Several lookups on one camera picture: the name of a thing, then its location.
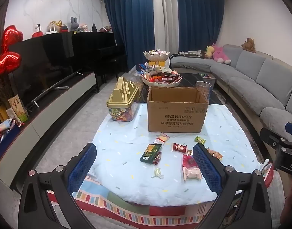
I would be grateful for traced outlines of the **orange snack packet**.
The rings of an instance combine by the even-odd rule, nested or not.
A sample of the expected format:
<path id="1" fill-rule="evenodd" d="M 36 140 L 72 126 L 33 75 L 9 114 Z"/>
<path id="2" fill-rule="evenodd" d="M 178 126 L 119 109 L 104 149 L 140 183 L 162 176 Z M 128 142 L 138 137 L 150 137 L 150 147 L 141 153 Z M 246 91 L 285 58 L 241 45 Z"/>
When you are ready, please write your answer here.
<path id="1" fill-rule="evenodd" d="M 210 153 L 212 157 L 216 157 L 217 159 L 221 160 L 223 158 L 223 155 L 215 150 L 211 150 L 207 148 L 207 151 Z"/>

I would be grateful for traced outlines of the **small green candy packet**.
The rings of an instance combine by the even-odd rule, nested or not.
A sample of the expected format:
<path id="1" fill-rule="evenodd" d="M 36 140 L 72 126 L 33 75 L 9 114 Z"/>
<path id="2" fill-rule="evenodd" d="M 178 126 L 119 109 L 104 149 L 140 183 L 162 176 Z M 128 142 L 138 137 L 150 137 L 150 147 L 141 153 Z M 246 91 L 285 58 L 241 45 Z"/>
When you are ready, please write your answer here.
<path id="1" fill-rule="evenodd" d="M 203 139 L 203 138 L 200 137 L 200 136 L 197 136 L 197 137 L 195 138 L 195 142 L 197 142 L 197 143 L 201 143 L 201 144 L 205 144 L 206 140 Z"/>

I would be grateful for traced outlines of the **pink yogurt hawthorn packet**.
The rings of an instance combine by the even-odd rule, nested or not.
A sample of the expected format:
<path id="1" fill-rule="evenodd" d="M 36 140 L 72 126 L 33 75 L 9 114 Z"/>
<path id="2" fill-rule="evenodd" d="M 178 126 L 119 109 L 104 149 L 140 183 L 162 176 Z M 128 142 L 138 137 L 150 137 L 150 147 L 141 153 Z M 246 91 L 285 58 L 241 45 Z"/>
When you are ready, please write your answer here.
<path id="1" fill-rule="evenodd" d="M 182 169 L 184 181 L 187 181 L 188 179 L 202 180 L 201 171 L 192 156 L 186 154 L 183 155 Z"/>

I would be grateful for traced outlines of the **red white candy packet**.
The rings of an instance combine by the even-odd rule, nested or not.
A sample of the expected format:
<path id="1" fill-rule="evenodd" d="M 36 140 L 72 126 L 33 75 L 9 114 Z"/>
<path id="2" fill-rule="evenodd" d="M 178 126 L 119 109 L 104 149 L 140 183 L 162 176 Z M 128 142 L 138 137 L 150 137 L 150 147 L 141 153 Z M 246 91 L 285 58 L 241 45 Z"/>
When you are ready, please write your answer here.
<path id="1" fill-rule="evenodd" d="M 181 145 L 178 143 L 172 143 L 171 151 L 181 152 L 183 154 L 187 153 L 187 145 Z"/>

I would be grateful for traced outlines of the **white twist candy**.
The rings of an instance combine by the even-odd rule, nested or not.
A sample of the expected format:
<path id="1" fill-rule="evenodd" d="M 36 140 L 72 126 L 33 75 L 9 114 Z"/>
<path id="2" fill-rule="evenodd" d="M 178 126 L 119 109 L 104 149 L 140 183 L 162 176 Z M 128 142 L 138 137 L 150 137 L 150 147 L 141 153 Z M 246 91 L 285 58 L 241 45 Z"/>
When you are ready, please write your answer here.
<path id="1" fill-rule="evenodd" d="M 160 168 L 156 168 L 155 170 L 154 170 L 154 176 L 152 176 L 152 178 L 159 178 L 159 179 L 163 179 L 164 178 L 164 176 L 163 176 L 163 174 L 161 173 L 161 169 Z"/>

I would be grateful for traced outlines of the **red foil twist candy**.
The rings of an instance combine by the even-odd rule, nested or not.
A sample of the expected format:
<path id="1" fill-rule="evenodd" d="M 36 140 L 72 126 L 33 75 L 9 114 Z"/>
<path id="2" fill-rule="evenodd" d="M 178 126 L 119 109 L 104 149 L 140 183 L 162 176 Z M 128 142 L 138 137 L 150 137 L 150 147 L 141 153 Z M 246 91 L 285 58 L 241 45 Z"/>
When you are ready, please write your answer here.
<path id="1" fill-rule="evenodd" d="M 160 162 L 160 160 L 161 160 L 161 152 L 158 152 L 158 153 L 155 155 L 155 157 L 154 157 L 152 163 L 153 163 L 154 165 L 158 165 L 158 163 Z"/>

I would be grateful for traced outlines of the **dark green snack packet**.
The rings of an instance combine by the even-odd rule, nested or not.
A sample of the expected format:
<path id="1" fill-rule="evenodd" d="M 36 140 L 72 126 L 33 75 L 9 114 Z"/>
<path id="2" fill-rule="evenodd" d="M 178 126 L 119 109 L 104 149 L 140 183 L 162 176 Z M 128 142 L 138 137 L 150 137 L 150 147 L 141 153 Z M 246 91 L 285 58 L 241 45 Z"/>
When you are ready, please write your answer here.
<path id="1" fill-rule="evenodd" d="M 147 164 L 153 164 L 152 161 L 158 152 L 161 152 L 161 144 L 149 144 L 140 158 L 140 161 Z"/>

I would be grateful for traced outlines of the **grey sectional sofa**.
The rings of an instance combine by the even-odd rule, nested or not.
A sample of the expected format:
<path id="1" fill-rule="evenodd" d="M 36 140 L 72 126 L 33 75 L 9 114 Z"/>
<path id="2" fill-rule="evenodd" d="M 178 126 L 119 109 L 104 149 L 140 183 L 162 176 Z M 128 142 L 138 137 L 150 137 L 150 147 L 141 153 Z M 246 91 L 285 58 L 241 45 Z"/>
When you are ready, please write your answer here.
<path id="1" fill-rule="evenodd" d="M 213 59 L 174 54 L 171 66 L 181 73 L 212 74 L 216 83 L 259 132 L 267 127 L 292 142 L 285 125 L 292 122 L 292 66 L 262 52 L 226 44 L 229 65 Z"/>

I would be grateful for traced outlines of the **tv console cabinet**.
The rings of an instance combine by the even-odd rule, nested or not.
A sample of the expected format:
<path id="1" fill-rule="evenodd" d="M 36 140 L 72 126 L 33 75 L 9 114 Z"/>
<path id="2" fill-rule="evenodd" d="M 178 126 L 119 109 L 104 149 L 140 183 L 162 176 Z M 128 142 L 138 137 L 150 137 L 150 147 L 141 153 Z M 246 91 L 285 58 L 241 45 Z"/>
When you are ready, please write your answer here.
<path id="1" fill-rule="evenodd" d="M 45 106 L 29 123 L 23 126 L 18 135 L 10 142 L 0 159 L 0 181 L 10 189 L 15 188 L 15 176 L 24 160 L 44 137 L 44 134 L 56 121 L 73 108 L 73 105 L 82 98 L 96 84 L 95 74 L 82 77 L 78 83 L 58 95 Z"/>

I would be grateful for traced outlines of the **grey storage bin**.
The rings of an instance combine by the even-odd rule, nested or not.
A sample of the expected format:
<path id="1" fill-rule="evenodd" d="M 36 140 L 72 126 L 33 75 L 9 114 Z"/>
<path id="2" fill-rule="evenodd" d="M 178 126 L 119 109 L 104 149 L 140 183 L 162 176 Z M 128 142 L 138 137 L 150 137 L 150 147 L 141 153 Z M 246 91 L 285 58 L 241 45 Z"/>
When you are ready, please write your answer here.
<path id="1" fill-rule="evenodd" d="M 216 77 L 214 77 L 210 73 L 205 73 L 205 72 L 198 72 L 198 78 L 200 81 L 208 82 L 214 87 L 215 82 L 216 82 Z"/>

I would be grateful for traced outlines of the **yellow plush toy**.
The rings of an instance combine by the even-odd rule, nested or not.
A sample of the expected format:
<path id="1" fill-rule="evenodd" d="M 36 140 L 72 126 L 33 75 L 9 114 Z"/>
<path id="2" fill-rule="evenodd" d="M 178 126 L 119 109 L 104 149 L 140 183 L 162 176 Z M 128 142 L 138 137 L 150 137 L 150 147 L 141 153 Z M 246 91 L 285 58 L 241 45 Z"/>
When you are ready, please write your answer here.
<path id="1" fill-rule="evenodd" d="M 207 46 L 206 52 L 204 54 L 204 58 L 207 58 L 207 59 L 212 58 L 214 51 L 215 51 L 215 48 L 213 46 Z"/>

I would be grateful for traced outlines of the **clear zip bag with cookie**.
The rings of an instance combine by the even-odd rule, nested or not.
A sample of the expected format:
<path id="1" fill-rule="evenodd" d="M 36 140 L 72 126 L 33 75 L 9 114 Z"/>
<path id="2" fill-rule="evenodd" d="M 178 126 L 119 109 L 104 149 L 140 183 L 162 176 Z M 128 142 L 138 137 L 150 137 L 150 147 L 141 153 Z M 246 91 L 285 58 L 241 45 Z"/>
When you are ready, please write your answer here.
<path id="1" fill-rule="evenodd" d="M 169 139 L 170 137 L 167 134 L 160 133 L 156 136 L 156 139 L 154 140 L 154 144 L 164 145 L 164 143 L 166 143 Z"/>

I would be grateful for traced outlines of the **blue curtains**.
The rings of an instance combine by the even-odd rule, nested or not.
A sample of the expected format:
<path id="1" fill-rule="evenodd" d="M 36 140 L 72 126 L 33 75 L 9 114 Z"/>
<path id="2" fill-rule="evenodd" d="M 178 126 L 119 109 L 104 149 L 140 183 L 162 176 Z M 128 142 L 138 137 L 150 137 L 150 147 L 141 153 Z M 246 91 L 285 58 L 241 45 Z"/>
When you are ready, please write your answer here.
<path id="1" fill-rule="evenodd" d="M 104 0 L 116 43 L 125 48 L 129 69 L 143 53 L 204 50 L 221 30 L 225 0 Z"/>

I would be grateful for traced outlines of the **black television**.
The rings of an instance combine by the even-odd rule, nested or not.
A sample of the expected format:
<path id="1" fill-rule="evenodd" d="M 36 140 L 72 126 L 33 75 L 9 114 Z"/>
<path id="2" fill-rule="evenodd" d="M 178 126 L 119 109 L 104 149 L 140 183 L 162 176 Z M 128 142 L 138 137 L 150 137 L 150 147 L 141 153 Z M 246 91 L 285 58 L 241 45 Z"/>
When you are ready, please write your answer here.
<path id="1" fill-rule="evenodd" d="M 13 44 L 9 50 L 20 54 L 21 64 L 9 74 L 11 87 L 24 106 L 55 83 L 79 69 L 73 33 L 53 33 Z"/>

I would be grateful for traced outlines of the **grey rabbit plush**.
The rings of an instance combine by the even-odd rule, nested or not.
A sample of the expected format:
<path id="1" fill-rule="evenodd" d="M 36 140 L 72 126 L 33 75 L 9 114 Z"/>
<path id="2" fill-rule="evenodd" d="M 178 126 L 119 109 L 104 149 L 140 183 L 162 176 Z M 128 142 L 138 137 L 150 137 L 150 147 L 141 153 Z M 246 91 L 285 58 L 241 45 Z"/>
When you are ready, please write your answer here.
<path id="1" fill-rule="evenodd" d="M 76 17 L 71 17 L 70 22 L 71 22 L 71 26 L 70 26 L 71 31 L 76 31 L 79 28 L 78 19 Z"/>

